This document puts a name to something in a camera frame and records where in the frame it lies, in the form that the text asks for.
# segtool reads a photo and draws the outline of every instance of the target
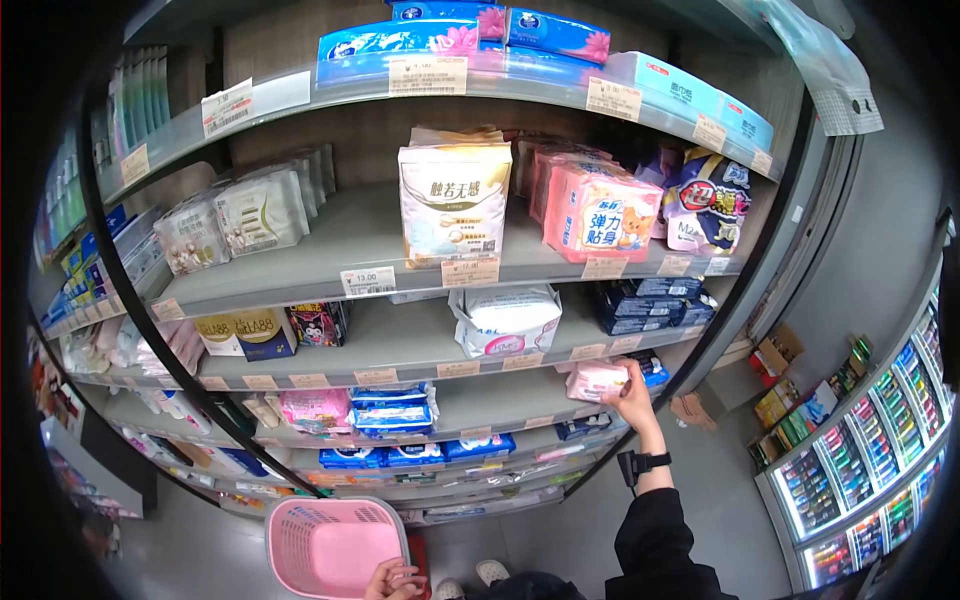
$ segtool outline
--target pink shopping basket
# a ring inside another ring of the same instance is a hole
[[[379,498],[289,496],[274,505],[265,527],[274,576],[307,598],[361,599],[378,564],[410,561],[403,523]]]

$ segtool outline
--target left hand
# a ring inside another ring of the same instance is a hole
[[[376,566],[376,571],[367,584],[364,600],[410,600],[423,594],[426,577],[415,575],[418,566],[407,566],[402,556],[384,561]]]

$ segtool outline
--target white slipper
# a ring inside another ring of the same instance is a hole
[[[460,584],[457,583],[457,580],[452,577],[447,577],[443,581],[437,584],[437,588],[433,590],[433,597],[436,600],[455,600],[456,598],[464,597],[464,589],[460,587]]]
[[[503,581],[510,578],[507,567],[499,561],[481,561],[477,563],[477,575],[483,580],[483,583],[490,587],[495,581]]]

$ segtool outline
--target black pants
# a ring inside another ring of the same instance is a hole
[[[573,584],[550,573],[527,571],[495,581],[490,589],[467,600],[587,600]]]

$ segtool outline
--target gray floor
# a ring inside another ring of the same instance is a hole
[[[691,556],[716,568],[723,590],[742,600],[790,593],[743,448],[753,419],[749,408],[737,410],[707,432],[679,427],[669,410],[660,413],[674,482],[696,539]],[[422,529],[431,581],[455,577],[467,591],[478,589],[473,566],[493,558],[513,571],[555,573],[587,598],[602,598],[604,580],[620,574],[612,541],[630,500],[610,463],[564,504]],[[139,580],[144,598],[298,597],[270,573],[261,521],[210,507],[165,481],[159,510],[148,521],[125,521],[122,534],[128,579]],[[132,600],[139,594],[129,595]]]

